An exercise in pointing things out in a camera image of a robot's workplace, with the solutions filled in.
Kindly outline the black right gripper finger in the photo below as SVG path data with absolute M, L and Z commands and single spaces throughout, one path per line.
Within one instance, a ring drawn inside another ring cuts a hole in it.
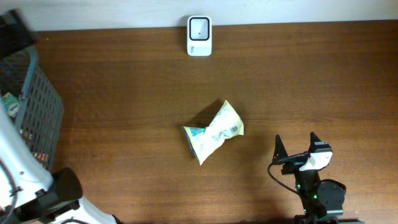
M 275 149 L 274 149 L 274 155 L 272 158 L 272 163 L 273 164 L 283 164 L 283 160 L 288 158 L 287 151 L 285 150 L 285 147 L 283 145 L 283 142 L 280 138 L 280 136 L 277 134 L 275 136 Z
M 322 141 L 319 139 L 319 137 L 314 132 L 311 132 L 310 133 L 309 151 L 316 152 L 321 146 L 322 146 Z

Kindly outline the cream yellow snack bag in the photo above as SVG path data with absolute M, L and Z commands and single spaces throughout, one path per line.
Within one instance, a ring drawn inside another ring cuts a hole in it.
M 227 139 L 245 135 L 240 115 L 227 100 L 207 127 L 182 126 L 182 129 L 199 165 L 202 165 Z

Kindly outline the teal small drink carton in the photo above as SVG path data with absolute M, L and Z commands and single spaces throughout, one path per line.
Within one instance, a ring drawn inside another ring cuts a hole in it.
M 19 107 L 20 107 L 19 99 L 13 94 L 8 92 L 1 97 L 1 101 L 4 105 L 6 113 L 10 117 L 15 118 L 19 112 Z

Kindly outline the green orange juice carton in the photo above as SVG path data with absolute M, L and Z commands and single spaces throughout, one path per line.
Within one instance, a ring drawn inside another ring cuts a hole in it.
M 29 130 L 28 128 L 20 129 L 19 132 L 33 157 L 37 159 L 42 166 L 44 164 L 48 165 L 49 155 L 43 148 L 40 135 Z

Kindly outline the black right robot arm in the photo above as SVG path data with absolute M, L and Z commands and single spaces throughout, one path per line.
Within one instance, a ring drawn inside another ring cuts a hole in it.
M 333 155 L 328 142 L 321 141 L 310 133 L 307 151 L 288 155 L 279 135 L 275 136 L 275 149 L 267 173 L 277 184 L 298 195 L 303 206 L 303 214 L 296 215 L 293 223 L 361 223 L 360 220 L 340 220 L 343 214 L 346 186 L 333 179 L 321 179 L 319 172 L 326 168 Z M 283 184 L 271 173 L 271 167 L 281 166 L 282 175 L 294 175 L 295 187 Z

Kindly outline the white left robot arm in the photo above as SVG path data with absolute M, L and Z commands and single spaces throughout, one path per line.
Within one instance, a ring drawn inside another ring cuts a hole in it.
M 18 10 L 1 14 L 1 222 L 117 223 L 83 195 L 74 171 L 53 171 L 65 107 L 36 41 Z

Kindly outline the white barcode scanner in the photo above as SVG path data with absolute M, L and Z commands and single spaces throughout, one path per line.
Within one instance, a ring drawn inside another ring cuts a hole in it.
M 187 54 L 207 57 L 212 53 L 212 20 L 208 16 L 190 16 L 187 19 Z

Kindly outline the dark grey plastic basket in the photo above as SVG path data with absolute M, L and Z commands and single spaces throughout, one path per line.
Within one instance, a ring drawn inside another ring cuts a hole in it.
M 65 107 L 60 95 L 39 66 L 34 46 L 1 59 L 1 94 L 11 93 L 20 101 L 12 121 L 19 131 L 29 129 L 41 137 L 49 155 L 44 169 L 51 171 Z

